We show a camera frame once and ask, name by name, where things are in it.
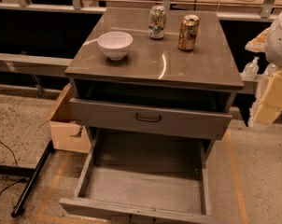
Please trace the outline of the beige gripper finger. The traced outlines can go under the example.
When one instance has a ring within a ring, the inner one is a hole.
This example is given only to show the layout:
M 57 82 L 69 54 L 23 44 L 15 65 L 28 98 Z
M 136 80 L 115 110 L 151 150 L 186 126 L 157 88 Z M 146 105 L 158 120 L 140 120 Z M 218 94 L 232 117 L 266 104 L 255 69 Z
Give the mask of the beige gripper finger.
M 249 110 L 249 126 L 269 126 L 282 113 L 282 70 L 262 76 Z
M 255 52 L 255 53 L 265 52 L 268 33 L 269 33 L 269 28 L 266 28 L 260 34 L 258 34 L 255 38 L 248 41 L 247 44 L 245 45 L 245 50 Z

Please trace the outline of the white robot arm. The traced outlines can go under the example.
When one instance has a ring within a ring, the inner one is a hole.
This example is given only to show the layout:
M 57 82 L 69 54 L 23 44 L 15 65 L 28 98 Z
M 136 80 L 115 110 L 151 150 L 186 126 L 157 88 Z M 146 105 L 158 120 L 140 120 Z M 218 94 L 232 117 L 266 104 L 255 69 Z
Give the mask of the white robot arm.
M 245 49 L 264 52 L 266 60 L 278 67 L 271 75 L 260 80 L 248 122 L 250 127 L 269 126 L 282 113 L 282 12 L 269 28 L 248 41 Z

